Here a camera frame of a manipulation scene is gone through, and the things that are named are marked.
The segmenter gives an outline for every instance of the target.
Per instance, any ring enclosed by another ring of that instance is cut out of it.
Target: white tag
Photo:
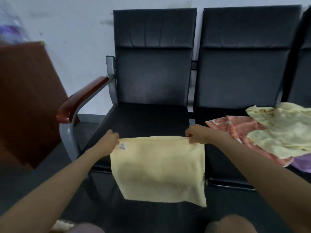
[[[125,143],[120,143],[119,149],[125,150],[126,149],[126,144]]]

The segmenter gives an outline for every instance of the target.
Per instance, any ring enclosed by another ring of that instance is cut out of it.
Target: crumpled yellow towel
[[[204,145],[179,136],[127,138],[110,158],[125,199],[206,207]]]
[[[281,159],[311,152],[311,108],[281,102],[275,108],[251,106],[246,112],[267,127],[247,134],[265,151]]]

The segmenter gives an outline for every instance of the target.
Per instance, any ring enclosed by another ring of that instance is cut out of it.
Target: gray metal frame
[[[74,113],[71,123],[60,123],[59,124],[60,137],[62,139],[65,149],[67,150],[67,153],[72,162],[75,161],[81,155],[81,148],[76,142],[74,134],[73,134],[73,127],[75,124],[78,111],[107,85],[109,87],[109,94],[110,94],[112,103],[114,105],[118,103],[116,74],[115,74],[115,57],[110,56],[110,55],[106,56],[106,64],[107,64],[107,76],[106,77],[109,78],[109,81],[105,83],[102,87],[100,87],[97,91],[95,91],[92,95],[90,95],[85,101],[83,101],[79,105],[79,107],[76,109]]]

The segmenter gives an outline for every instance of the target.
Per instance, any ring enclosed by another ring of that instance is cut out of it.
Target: person's right arm
[[[311,232],[311,184],[223,131],[195,124],[186,136],[219,148],[292,231]]]

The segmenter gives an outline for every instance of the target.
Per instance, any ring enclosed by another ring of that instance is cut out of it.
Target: hand
[[[186,136],[189,138],[189,143],[200,143],[200,144],[213,144],[217,139],[223,139],[227,137],[223,131],[214,130],[202,125],[194,124],[189,126],[186,130]]]
[[[92,153],[95,153],[98,158],[103,158],[110,155],[115,147],[119,144],[119,134],[117,132],[113,133],[110,129],[107,133],[94,145],[90,148]]]

